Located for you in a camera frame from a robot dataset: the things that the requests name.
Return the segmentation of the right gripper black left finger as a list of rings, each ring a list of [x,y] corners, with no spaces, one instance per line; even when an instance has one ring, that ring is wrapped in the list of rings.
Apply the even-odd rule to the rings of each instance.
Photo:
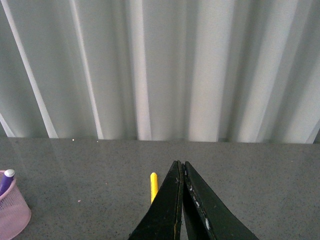
[[[130,234],[130,240],[179,240],[181,237],[184,174],[174,161],[150,208]]]

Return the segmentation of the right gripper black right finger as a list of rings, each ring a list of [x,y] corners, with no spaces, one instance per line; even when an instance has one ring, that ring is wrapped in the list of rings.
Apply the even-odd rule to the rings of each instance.
[[[183,214],[189,240],[257,240],[190,162],[183,165]]]

